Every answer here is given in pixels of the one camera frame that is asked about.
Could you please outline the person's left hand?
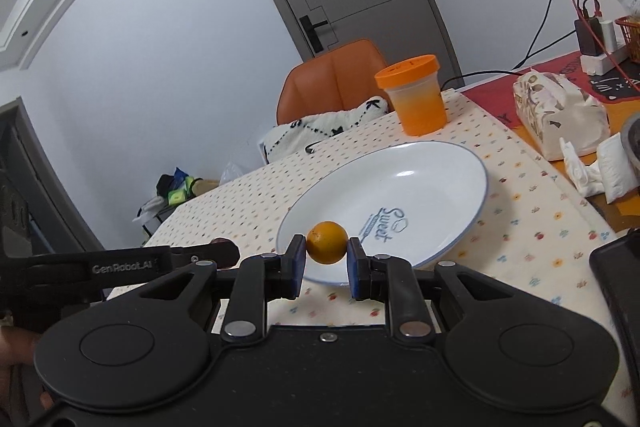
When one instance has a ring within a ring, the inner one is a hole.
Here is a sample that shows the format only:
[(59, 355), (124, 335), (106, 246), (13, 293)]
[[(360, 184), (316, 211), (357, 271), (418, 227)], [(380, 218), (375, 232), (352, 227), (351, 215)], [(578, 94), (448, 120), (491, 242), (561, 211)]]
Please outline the person's left hand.
[(28, 426), (53, 405), (32, 367), (39, 339), (38, 334), (25, 329), (1, 327), (2, 426)]

